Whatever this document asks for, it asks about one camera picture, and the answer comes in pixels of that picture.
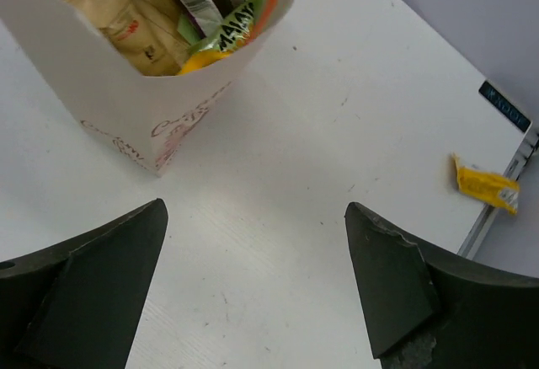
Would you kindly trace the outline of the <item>small yellow snack packet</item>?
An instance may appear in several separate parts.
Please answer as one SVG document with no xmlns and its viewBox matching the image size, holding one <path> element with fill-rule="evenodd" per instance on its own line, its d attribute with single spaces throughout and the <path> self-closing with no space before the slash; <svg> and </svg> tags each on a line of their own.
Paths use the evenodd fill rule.
<svg viewBox="0 0 539 369">
<path fill-rule="evenodd" d="M 520 185 L 515 179 L 466 163 L 455 153 L 451 157 L 456 167 L 457 187 L 461 193 L 494 208 L 517 214 Z"/>
</svg>

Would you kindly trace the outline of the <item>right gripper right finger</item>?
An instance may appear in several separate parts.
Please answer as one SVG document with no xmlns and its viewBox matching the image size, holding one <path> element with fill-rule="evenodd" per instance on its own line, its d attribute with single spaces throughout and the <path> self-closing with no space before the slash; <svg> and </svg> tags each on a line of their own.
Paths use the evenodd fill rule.
<svg viewBox="0 0 539 369">
<path fill-rule="evenodd" d="M 344 216 L 384 368 L 536 368 L 538 280 L 453 254 L 352 202 Z"/>
</svg>

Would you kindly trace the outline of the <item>yellow snack bar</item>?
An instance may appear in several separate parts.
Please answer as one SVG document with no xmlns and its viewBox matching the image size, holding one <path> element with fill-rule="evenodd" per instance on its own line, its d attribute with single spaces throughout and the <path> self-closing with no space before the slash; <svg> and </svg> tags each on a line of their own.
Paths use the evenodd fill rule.
<svg viewBox="0 0 539 369">
<path fill-rule="evenodd" d="M 185 75 L 190 72 L 200 70 L 204 67 L 208 67 L 211 64 L 223 60 L 231 55 L 230 51 L 213 51 L 213 50 L 203 50 L 197 51 L 192 55 L 181 67 L 181 70 L 178 72 L 179 75 Z"/>
</svg>

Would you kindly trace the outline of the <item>green candy packet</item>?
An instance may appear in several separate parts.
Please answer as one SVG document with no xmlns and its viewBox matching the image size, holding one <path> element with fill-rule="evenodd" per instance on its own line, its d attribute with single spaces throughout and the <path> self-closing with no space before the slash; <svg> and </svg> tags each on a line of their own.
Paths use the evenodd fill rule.
<svg viewBox="0 0 539 369">
<path fill-rule="evenodd" d="M 264 0 L 246 0 L 230 12 L 211 34 L 188 49 L 193 56 L 202 51 L 234 52 L 246 45 Z"/>
</svg>

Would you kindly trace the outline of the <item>yellow chips bag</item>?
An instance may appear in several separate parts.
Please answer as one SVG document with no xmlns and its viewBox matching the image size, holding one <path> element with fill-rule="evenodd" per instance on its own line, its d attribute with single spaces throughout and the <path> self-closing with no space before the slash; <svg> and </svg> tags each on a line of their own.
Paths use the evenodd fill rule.
<svg viewBox="0 0 539 369">
<path fill-rule="evenodd" d="M 86 17 L 141 74 L 175 76 L 190 43 L 179 24 L 190 19 L 178 0 L 62 0 Z"/>
</svg>

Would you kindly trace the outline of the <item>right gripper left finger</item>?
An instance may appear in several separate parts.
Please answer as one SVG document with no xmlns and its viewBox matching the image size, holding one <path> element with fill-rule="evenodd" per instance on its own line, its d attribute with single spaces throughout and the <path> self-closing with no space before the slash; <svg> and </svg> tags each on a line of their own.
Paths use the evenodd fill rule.
<svg viewBox="0 0 539 369">
<path fill-rule="evenodd" d="M 3 368 L 123 368 L 168 225 L 161 199 L 1 263 Z"/>
</svg>

